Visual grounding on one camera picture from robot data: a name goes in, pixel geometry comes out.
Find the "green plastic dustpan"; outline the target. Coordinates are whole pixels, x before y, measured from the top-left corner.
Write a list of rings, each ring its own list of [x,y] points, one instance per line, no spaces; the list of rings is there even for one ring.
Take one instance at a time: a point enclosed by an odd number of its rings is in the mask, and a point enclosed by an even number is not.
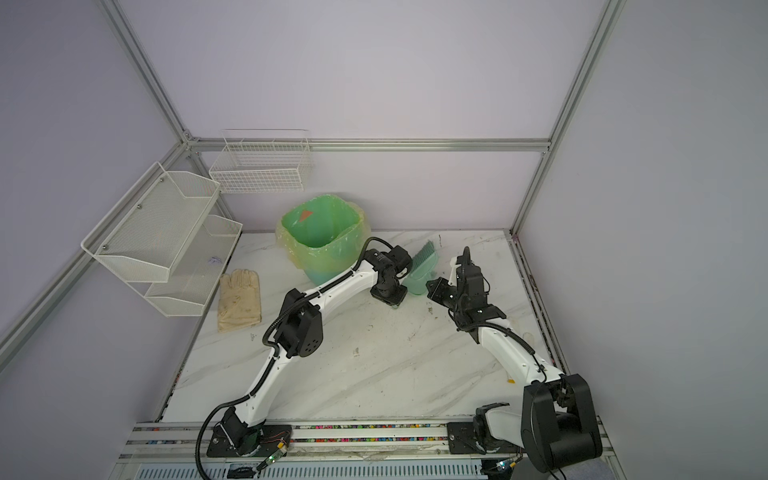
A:
[[[430,255],[428,258],[414,261],[409,274],[401,281],[411,295],[422,296],[428,292],[427,283],[437,278],[436,267],[438,257]]]

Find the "green hand brush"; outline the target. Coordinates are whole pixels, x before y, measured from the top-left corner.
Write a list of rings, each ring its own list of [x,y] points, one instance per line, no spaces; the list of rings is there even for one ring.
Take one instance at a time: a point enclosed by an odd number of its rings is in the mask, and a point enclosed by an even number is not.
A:
[[[428,240],[413,257],[412,273],[423,276],[431,273],[438,262],[436,247],[432,240]]]

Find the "robot right arm white black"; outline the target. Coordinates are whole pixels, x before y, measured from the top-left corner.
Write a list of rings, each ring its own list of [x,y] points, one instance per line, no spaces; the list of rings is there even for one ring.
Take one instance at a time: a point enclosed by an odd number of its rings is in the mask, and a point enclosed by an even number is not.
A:
[[[446,308],[456,330],[468,334],[522,387],[520,399],[475,410],[476,448],[494,453],[509,444],[533,466],[552,474],[603,454],[591,391],[579,374],[565,374],[522,335],[506,314],[489,302],[490,284],[465,247],[451,264],[449,278],[427,283],[428,298]]]

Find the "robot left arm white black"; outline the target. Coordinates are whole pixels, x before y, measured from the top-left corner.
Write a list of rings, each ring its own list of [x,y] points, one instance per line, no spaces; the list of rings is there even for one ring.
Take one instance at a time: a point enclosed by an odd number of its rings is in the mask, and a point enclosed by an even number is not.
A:
[[[206,454],[213,458],[253,456],[261,447],[276,443],[276,437],[267,438],[264,424],[292,364],[321,346],[325,318],[361,292],[388,306],[399,306],[408,293],[402,280],[414,266],[405,248],[370,237],[350,268],[314,289],[289,291],[262,337],[263,345],[271,349],[267,361],[243,396],[208,414],[196,439],[195,457],[201,457],[207,432],[211,439]]]

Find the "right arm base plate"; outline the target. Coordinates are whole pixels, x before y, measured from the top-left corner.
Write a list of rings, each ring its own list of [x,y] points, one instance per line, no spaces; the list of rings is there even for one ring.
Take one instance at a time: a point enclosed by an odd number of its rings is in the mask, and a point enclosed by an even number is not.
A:
[[[510,442],[495,440],[490,437],[482,437],[475,431],[472,422],[448,422],[446,428],[448,450],[452,455],[500,455],[524,453],[524,450],[520,446]]]

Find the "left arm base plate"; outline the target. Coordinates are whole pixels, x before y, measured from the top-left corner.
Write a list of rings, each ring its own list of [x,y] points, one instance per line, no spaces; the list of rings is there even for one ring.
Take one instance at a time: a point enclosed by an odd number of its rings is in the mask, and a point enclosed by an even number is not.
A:
[[[293,433],[288,424],[266,424],[249,428],[235,441],[230,438],[220,424],[213,427],[211,440],[207,443],[205,454],[208,458],[267,458],[278,451],[283,443],[287,448]]]

